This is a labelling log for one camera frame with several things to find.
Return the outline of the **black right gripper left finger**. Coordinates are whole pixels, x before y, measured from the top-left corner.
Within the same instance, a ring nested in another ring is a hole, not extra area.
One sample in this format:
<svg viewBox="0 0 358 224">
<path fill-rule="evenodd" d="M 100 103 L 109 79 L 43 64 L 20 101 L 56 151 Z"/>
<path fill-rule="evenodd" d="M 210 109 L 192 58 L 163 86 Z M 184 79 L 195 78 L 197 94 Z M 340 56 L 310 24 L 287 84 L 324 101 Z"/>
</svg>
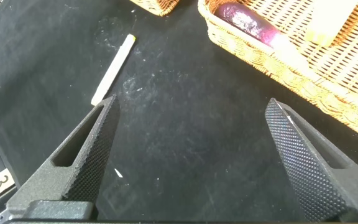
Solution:
<svg viewBox="0 0 358 224">
<path fill-rule="evenodd" d="M 97 104 L 8 200 L 10 218 L 90 219 L 119 117 L 114 96 Z"/>
</svg>

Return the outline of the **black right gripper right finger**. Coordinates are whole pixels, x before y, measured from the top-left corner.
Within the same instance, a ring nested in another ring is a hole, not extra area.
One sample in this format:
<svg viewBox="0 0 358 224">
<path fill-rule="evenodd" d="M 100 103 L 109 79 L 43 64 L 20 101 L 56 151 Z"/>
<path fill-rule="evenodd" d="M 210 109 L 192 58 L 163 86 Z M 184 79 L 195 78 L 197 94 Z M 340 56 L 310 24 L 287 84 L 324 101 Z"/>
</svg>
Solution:
<svg viewBox="0 0 358 224">
<path fill-rule="evenodd" d="M 271 98 L 265 119 L 309 222 L 358 222 L 358 165 L 288 105 Z"/>
</svg>

